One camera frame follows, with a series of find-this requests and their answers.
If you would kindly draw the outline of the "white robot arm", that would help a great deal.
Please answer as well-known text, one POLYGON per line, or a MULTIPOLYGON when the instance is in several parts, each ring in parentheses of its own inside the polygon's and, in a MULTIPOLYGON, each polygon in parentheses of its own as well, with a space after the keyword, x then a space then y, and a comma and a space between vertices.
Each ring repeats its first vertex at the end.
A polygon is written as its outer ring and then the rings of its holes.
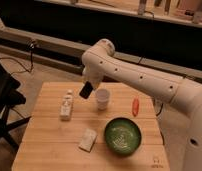
POLYGON ((114 53, 115 47, 108 39, 100 39, 83 53, 84 87, 80 96, 87 99, 108 76, 186 114, 191 122, 182 171, 202 171, 202 84, 118 60, 114 53))

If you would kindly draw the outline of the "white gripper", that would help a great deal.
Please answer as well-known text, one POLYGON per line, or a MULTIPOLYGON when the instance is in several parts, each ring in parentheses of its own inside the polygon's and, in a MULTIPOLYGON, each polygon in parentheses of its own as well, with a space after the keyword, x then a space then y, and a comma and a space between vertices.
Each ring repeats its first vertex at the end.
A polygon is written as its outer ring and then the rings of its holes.
POLYGON ((83 86, 79 95, 84 99, 88 99, 93 89, 96 90, 99 87, 103 80, 103 74, 94 68, 85 66, 82 72, 82 76, 83 83, 85 85, 83 86))

